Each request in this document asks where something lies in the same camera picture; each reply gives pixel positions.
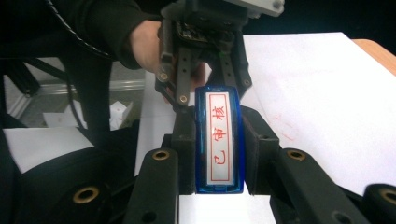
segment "black cable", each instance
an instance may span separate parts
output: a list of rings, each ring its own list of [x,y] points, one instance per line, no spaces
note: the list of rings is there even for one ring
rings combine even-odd
[[[84,126],[82,125],[81,120],[79,119],[79,116],[78,116],[76,107],[75,107],[74,102],[73,102],[72,85],[71,85],[71,83],[70,83],[70,78],[69,78],[69,76],[66,76],[66,88],[67,88],[67,99],[69,100],[69,104],[70,104],[70,108],[71,108],[71,110],[72,110],[73,116],[74,116],[75,119],[76,119],[76,122],[77,122],[77,124],[78,124],[78,127],[79,127],[80,129],[84,129]]]

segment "white paper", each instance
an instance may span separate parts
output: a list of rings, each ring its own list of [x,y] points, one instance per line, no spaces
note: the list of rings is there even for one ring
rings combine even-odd
[[[93,147],[81,132],[72,127],[4,129],[4,133],[21,173],[67,153]]]
[[[395,76],[343,34],[245,40],[251,91],[282,147],[310,153],[356,193],[396,185]]]
[[[87,128],[87,123],[84,121],[82,116],[81,104],[78,101],[73,101],[79,120],[81,121],[84,128]],[[134,103],[129,103],[128,107],[123,105],[121,102],[116,101],[110,106],[110,130],[117,130],[121,124],[125,121],[129,112],[133,107]],[[71,106],[68,105],[63,113],[43,113],[44,121],[49,128],[57,127],[77,127],[76,118],[72,113]]]

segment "white label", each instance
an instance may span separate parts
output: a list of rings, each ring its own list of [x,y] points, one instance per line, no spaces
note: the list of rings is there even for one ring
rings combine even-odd
[[[228,92],[206,93],[207,184],[233,183],[233,127]]]

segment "white table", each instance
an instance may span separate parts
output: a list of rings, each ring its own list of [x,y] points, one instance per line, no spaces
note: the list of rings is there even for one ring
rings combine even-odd
[[[396,77],[340,33],[245,36],[253,87],[241,105],[260,112],[282,147],[310,153],[332,180],[360,195],[396,186]],[[175,113],[147,75],[136,173],[171,133]],[[275,223],[268,196],[180,196],[180,223]]]

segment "white surface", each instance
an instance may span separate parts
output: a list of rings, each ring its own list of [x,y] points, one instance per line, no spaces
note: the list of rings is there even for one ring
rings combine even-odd
[[[93,147],[92,143],[73,127],[4,129],[4,133],[21,173],[67,153]]]
[[[206,100],[206,183],[233,184],[233,126],[228,92],[207,92]]]
[[[332,180],[362,194],[396,185],[396,77],[343,34],[245,36],[253,87],[241,100],[258,110],[282,147],[310,153]],[[136,159],[171,133],[175,114],[145,88]],[[275,223],[266,196],[180,196],[180,223]]]
[[[73,100],[74,106],[76,108],[76,112],[78,114],[79,120],[81,121],[82,126],[86,129],[87,123],[84,121],[82,116],[81,103]],[[114,104],[110,106],[110,130],[117,130],[121,124],[127,118],[129,112],[134,105],[134,102],[129,103],[128,107],[123,105],[121,102],[116,101]],[[77,121],[75,116],[73,115],[71,106],[68,105],[63,113],[43,113],[44,121],[49,128],[58,128],[58,127],[77,127]]]

